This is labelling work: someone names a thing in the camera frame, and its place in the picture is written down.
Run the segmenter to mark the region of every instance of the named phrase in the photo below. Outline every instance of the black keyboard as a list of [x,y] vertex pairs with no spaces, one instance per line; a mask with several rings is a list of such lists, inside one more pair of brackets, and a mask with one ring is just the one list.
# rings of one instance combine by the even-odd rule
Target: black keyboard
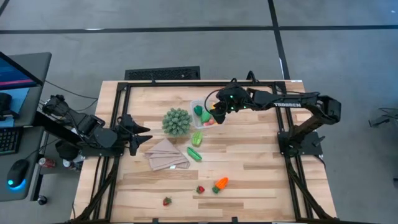
[[174,67],[126,70],[125,80],[199,80],[200,67]]
[[18,152],[23,128],[0,128],[0,156]]

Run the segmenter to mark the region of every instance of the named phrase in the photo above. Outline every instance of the green plant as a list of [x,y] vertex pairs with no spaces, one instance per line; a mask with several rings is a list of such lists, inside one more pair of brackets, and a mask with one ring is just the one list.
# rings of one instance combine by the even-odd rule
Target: green plant
[[177,110],[172,108],[164,116],[162,129],[164,133],[173,137],[182,136],[188,134],[191,122],[192,117],[188,114],[188,111],[181,108]]

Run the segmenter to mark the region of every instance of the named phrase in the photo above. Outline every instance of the strawberry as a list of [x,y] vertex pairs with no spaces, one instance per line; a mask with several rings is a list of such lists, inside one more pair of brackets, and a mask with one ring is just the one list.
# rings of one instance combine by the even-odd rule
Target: strawberry
[[205,191],[205,188],[204,188],[204,187],[202,187],[202,186],[198,186],[198,187],[197,187],[197,192],[198,192],[198,194],[202,194],[204,191]]
[[163,199],[163,206],[168,206],[171,203],[172,203],[172,199],[171,198],[166,197],[166,198]]

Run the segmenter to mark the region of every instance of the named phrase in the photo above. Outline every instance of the desk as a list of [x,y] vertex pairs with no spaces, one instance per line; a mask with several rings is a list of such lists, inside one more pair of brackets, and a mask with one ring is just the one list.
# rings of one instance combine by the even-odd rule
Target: desk
[[[99,94],[96,115],[105,120],[107,125],[111,119],[117,84],[103,82]],[[304,91],[302,82],[286,81],[285,84],[288,91]],[[231,217],[238,217],[240,222],[295,219],[285,163],[279,154],[276,137],[279,127],[275,109],[231,113],[227,115],[224,126],[203,130],[203,142],[197,150],[203,157],[201,163],[185,153],[190,145],[189,137],[169,138],[190,160],[191,166],[187,170],[152,172],[148,160],[143,157],[143,152],[163,138],[168,138],[162,130],[162,119],[171,107],[190,112],[192,100],[204,98],[221,87],[131,88],[127,113],[140,125],[151,128],[147,134],[154,137],[139,148],[137,156],[131,157],[126,151],[120,159],[111,222],[151,222],[153,218],[159,218],[160,222],[230,222]],[[264,86],[253,88],[271,91]],[[119,113],[123,107],[123,94]],[[284,111],[284,126],[288,127]],[[311,116],[305,109],[294,109],[292,114],[295,124]],[[335,216],[323,164],[313,156],[302,156],[302,160],[309,191],[329,215]],[[76,215],[90,202],[96,162],[97,158],[89,158],[83,165],[75,197]],[[229,177],[229,184],[215,195],[211,188],[222,177]],[[195,192],[198,185],[206,188],[201,195]],[[106,192],[100,218],[104,217],[107,196]],[[163,207],[164,197],[171,197],[173,203]],[[305,217],[300,191],[298,198],[302,217]]]

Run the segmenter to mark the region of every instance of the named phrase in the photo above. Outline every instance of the floor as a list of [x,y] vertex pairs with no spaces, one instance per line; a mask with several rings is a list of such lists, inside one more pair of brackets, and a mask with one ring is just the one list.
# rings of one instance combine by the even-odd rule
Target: floor
[[[398,26],[391,26],[398,24],[397,1],[3,2],[8,4],[0,16],[0,50],[8,55],[51,52],[47,79],[82,95],[97,96],[103,80],[122,80],[125,69],[199,65],[202,79],[244,78],[252,70],[258,79],[303,80],[308,91],[340,100],[341,122],[318,130],[326,136],[322,146],[337,214],[358,222],[398,219],[398,189],[392,183],[398,176],[397,129],[392,123],[368,125],[369,118],[381,114],[378,108],[398,105]],[[275,5],[280,39],[269,29],[269,2]],[[135,29],[214,26],[253,30]],[[103,33],[84,30],[102,28]],[[42,99],[59,93],[77,110],[90,104],[50,85],[45,85]],[[86,112],[94,113],[95,107]],[[2,202],[1,223],[68,220],[77,182],[73,174],[45,176],[41,193],[49,204]]]

